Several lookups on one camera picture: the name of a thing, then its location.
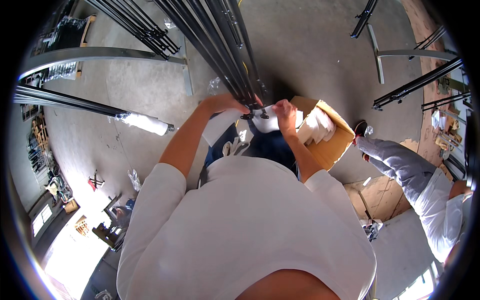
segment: hand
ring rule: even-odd
[[[240,104],[231,94],[222,94],[208,97],[207,99],[200,102],[197,109],[204,110],[208,117],[213,115],[216,112],[222,112],[229,108],[235,108],[236,110],[248,114],[250,110],[244,105]]]
[[[283,99],[272,106],[278,118],[278,127],[284,138],[297,136],[295,121],[297,120],[297,107],[288,100]]]

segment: white long-sleeve shirt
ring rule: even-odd
[[[458,239],[462,226],[461,194],[448,199],[452,183],[440,168],[413,205],[435,258],[443,263]]]
[[[185,193],[157,164],[140,190],[120,258],[127,299],[235,299],[280,269],[298,269],[341,299],[362,299],[376,260],[342,184],[327,171],[305,184],[263,158],[227,156]]]

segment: brown cardboard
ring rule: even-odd
[[[350,147],[355,138],[355,133],[347,122],[345,122],[345,120],[343,120],[333,108],[322,100],[295,96],[291,100],[291,104],[295,105],[298,110],[303,112],[303,122],[300,127],[305,124],[305,119],[307,119],[315,106],[322,109],[330,117],[332,122],[336,124],[335,133],[328,142],[321,140],[318,144],[312,142],[307,146],[307,149],[310,150],[317,162],[327,171],[330,170],[343,156],[348,147]]]

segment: cardboard box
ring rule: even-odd
[[[321,140],[318,144],[312,142],[307,146],[307,149],[310,150],[318,163],[327,171],[330,170],[347,151],[348,147],[350,147],[355,138],[355,133],[347,122],[322,100],[295,96],[291,100],[291,103],[303,112],[303,122],[300,127],[305,124],[305,119],[315,106],[321,108],[330,117],[332,122],[336,124],[336,131],[328,142]]]

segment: person's right hand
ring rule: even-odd
[[[297,107],[283,99],[273,105],[272,109],[278,118],[278,127],[284,138],[297,136],[297,130],[295,129]]]

